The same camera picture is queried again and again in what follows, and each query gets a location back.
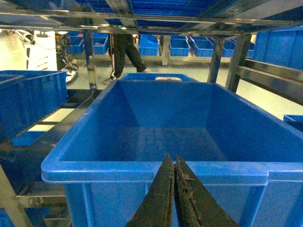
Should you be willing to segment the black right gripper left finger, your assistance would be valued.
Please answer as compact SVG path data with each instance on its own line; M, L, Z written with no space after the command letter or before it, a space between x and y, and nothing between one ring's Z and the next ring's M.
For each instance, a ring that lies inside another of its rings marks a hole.
M175 170L166 155L142 203L126 224L127 227L170 227L174 200Z

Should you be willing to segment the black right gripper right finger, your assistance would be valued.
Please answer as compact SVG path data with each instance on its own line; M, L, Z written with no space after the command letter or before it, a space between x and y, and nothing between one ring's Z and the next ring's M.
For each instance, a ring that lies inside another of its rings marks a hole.
M238 227L178 156L175 168L175 206L180 227Z

